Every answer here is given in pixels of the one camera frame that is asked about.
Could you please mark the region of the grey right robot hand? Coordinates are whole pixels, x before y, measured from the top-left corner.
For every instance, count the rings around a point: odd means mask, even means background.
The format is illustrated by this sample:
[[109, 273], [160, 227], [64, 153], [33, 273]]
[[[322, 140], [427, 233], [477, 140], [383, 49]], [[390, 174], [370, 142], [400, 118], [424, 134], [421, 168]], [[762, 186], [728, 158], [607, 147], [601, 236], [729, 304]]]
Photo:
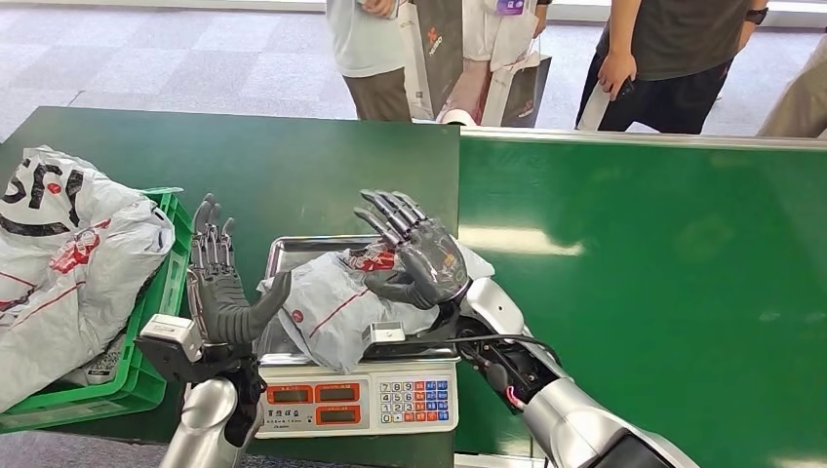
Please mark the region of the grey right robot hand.
[[395, 255], [400, 271], [370, 272], [365, 286], [374, 294], [421, 310], [451, 302], [470, 284], [457, 243], [445, 226], [428, 216], [409, 195], [363, 189], [361, 197], [374, 208], [355, 208]]

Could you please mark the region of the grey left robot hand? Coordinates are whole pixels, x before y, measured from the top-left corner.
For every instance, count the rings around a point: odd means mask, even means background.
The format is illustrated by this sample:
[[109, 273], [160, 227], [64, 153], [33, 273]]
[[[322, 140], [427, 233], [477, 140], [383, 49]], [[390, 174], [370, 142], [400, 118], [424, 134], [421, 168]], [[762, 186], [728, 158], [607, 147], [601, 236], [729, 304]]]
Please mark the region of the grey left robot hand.
[[288, 299], [292, 273], [278, 273], [257, 302], [248, 301], [235, 265], [234, 219], [219, 225], [221, 205], [204, 196], [193, 218], [187, 270], [191, 318], [212, 344], [250, 344], [260, 338]]

